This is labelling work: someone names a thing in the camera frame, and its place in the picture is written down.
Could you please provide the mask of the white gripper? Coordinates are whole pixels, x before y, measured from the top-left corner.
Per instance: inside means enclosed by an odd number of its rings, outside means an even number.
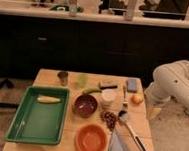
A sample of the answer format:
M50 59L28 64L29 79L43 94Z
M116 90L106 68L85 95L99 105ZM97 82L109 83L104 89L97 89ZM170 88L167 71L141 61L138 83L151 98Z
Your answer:
M170 100L169 97L161 98L151 94L146 95L148 119L153 120L161 111L161 108Z

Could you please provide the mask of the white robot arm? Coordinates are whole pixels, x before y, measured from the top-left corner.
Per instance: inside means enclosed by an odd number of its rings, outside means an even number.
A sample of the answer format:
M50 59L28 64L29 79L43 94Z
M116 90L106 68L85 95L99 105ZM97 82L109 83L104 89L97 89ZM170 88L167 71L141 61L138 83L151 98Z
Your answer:
M145 90L148 119L157 116L171 97L189 112L189 61L179 60L159 65L152 76L153 81Z

